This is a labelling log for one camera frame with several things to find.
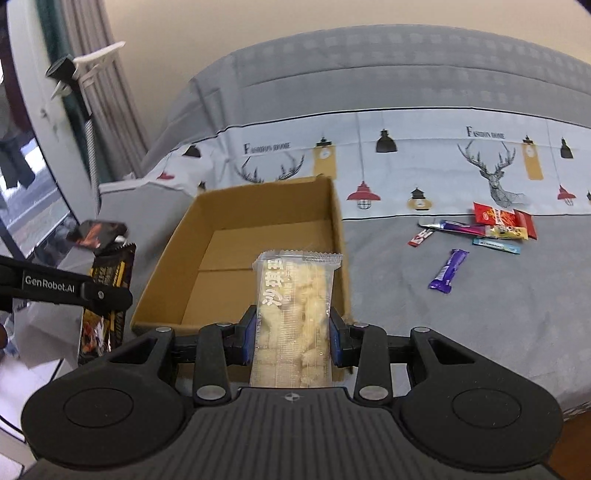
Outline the black smartphone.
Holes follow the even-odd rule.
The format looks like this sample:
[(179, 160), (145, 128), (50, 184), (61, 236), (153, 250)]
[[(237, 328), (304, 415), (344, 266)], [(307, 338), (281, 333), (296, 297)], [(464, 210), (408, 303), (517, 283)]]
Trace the black smartphone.
[(66, 236), (74, 246), (92, 252), (101, 252), (109, 247), (118, 236), (127, 232), (125, 224), (101, 220), (86, 220)]

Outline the clear rice cracker packet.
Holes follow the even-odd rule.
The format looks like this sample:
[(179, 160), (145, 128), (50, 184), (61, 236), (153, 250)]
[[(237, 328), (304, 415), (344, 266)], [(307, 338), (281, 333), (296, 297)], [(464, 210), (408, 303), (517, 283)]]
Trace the clear rice cracker packet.
[(256, 343), (249, 384), (320, 388), (332, 384), (329, 311), (342, 255), (297, 250), (263, 252), (257, 277)]

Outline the brown cardboard box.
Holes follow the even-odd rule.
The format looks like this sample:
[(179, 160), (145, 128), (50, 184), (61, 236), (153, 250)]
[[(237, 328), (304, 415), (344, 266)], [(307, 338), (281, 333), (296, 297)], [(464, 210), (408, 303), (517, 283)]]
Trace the brown cardboard box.
[(345, 253), (339, 198), (325, 176), (211, 190), (195, 198), (160, 256), (130, 322), (192, 334), (235, 323), (256, 303), (259, 254)]

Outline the black gold snack packet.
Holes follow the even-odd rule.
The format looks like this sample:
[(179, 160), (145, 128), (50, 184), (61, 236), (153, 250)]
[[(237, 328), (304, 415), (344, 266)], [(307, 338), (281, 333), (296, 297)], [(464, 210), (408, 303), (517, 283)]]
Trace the black gold snack packet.
[(136, 246), (118, 245), (96, 256), (90, 277), (92, 294), (81, 317), (77, 361), (84, 365), (123, 343), (126, 311), (133, 297), (130, 282)]

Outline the red snack packet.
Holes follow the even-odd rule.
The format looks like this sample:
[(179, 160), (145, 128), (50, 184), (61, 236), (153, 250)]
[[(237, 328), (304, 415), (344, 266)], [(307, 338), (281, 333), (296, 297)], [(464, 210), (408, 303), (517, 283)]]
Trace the red snack packet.
[(498, 209), (496, 207), (473, 203), (476, 221), (479, 224), (503, 227), (523, 227), (528, 237), (538, 239), (533, 217), (524, 211), (514, 209), (512, 211)]

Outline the white clip stand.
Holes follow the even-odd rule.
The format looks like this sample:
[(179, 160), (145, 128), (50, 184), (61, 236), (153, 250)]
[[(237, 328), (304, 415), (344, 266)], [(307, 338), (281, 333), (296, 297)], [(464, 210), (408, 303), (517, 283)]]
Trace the white clip stand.
[(92, 113), (84, 90), (94, 83), (99, 72), (114, 62), (116, 54), (124, 46), (125, 42), (119, 41), (89, 54), (75, 58), (67, 55), (53, 62), (45, 73), (47, 78), (56, 82), (51, 98), (73, 95), (83, 119), (88, 121)]

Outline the red white small sachet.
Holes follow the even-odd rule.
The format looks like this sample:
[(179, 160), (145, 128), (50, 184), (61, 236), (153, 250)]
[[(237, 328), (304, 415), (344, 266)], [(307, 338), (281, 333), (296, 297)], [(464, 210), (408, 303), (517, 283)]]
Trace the red white small sachet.
[(412, 246), (412, 247), (419, 247), (422, 243), (424, 243), (432, 234), (434, 233), (434, 231), (432, 229), (423, 229), (422, 231), (420, 231), (418, 234), (415, 234), (415, 236), (408, 241), (408, 245)]

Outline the yellow snack packet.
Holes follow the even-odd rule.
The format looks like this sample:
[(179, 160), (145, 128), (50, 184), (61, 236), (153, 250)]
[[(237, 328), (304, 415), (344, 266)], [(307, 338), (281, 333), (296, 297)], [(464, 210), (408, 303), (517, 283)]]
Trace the yellow snack packet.
[(487, 225), (485, 228), (485, 236), (493, 239), (505, 240), (528, 240), (529, 235), (525, 227), (504, 226), (504, 225)]

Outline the blue stick sachet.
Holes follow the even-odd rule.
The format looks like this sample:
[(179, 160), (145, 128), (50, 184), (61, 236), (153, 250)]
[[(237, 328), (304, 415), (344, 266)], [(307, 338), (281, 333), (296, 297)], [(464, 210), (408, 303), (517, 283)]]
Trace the blue stick sachet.
[(498, 240), (488, 238), (474, 238), (472, 244), (475, 246), (492, 249), (513, 255), (520, 255), (521, 248), (515, 245), (509, 245)]

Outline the purple pink tube sachet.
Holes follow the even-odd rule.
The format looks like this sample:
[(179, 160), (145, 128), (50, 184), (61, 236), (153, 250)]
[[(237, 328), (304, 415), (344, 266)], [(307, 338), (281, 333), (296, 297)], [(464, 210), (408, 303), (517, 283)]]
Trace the purple pink tube sachet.
[(424, 229), (452, 232), (456, 234), (470, 235), (474, 237), (485, 237), (486, 227), (483, 225), (468, 225), (456, 221), (439, 220), (432, 222), (420, 221), (418, 223)]

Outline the purple chocolate bar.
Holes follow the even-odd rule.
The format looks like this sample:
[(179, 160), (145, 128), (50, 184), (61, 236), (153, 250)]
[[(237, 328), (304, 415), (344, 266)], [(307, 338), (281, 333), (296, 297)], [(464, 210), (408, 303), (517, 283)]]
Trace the purple chocolate bar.
[(452, 281), (460, 267), (467, 259), (469, 252), (462, 249), (453, 249), (446, 264), (441, 268), (436, 277), (430, 282), (429, 288), (444, 294), (452, 291)]

